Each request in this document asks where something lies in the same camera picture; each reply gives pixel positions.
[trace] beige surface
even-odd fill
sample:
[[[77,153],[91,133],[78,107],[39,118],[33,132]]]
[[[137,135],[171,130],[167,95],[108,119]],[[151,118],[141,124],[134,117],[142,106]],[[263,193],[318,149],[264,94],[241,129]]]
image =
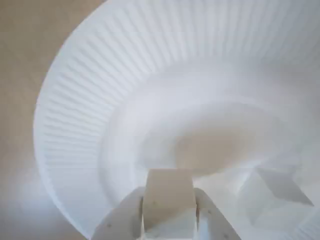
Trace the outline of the beige surface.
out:
[[[83,240],[54,206],[33,151],[41,84],[70,33],[102,0],[0,0],[0,239]]]

